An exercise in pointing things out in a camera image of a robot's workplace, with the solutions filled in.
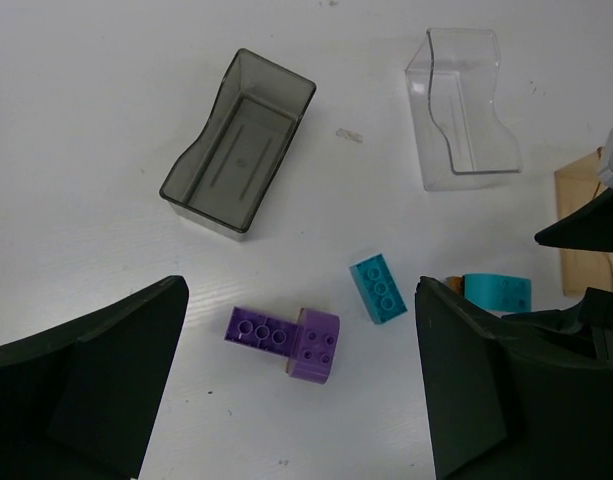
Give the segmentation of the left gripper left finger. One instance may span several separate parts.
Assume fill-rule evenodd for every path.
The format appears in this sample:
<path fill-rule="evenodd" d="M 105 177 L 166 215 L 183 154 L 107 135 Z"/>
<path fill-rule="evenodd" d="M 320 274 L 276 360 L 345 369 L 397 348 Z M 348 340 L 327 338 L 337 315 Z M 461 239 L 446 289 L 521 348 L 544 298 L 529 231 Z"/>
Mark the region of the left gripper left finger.
<path fill-rule="evenodd" d="M 188 299 L 168 276 L 0 345 L 0 479 L 138 478 Z"/>

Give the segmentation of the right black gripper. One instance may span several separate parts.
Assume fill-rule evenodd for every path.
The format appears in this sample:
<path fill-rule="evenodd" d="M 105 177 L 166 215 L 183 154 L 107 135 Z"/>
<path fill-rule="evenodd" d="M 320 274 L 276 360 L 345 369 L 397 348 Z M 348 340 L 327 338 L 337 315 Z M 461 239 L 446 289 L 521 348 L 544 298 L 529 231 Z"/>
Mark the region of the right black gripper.
<path fill-rule="evenodd" d="M 606 233 L 600 241 L 606 251 L 613 253 L 613 190 L 607 189 L 590 205 L 602 210 L 606 219 L 601 223 Z M 559 220 L 535 234 L 535 241 L 546 247 L 563 248 L 564 222 Z M 509 314 L 502 317 L 518 325 L 536 327 L 574 343 L 592 343 L 595 361 L 613 369 L 613 291 L 589 287 L 582 299 L 565 310 L 542 310 L 524 314 Z"/>

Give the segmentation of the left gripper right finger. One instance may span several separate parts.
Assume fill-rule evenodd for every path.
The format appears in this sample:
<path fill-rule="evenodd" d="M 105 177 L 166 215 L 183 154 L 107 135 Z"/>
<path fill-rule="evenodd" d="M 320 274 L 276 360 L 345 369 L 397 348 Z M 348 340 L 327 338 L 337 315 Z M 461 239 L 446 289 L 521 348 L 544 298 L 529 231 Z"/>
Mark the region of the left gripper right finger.
<path fill-rule="evenodd" d="M 430 277 L 415 320 L 438 478 L 613 479 L 613 365 Z"/>

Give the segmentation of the teal rounded lego brick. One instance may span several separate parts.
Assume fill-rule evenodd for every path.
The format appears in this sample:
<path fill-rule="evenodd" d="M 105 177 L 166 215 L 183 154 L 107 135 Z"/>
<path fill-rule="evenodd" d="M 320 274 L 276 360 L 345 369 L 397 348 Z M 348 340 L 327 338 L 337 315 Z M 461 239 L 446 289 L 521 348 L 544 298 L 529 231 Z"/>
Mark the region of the teal rounded lego brick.
<path fill-rule="evenodd" d="M 464 275 L 464 297 L 484 310 L 526 313 L 532 310 L 532 282 L 523 277 L 469 273 Z"/>

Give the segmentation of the orange lego brick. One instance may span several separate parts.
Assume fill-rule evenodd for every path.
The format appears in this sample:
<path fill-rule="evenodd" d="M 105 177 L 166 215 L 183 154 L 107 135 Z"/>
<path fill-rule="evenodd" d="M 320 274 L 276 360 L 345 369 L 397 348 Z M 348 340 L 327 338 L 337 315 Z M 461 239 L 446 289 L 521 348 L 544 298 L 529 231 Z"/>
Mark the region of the orange lego brick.
<path fill-rule="evenodd" d="M 463 276 L 450 276 L 445 279 L 445 284 L 459 295 L 463 296 L 465 291 L 465 278 Z"/>

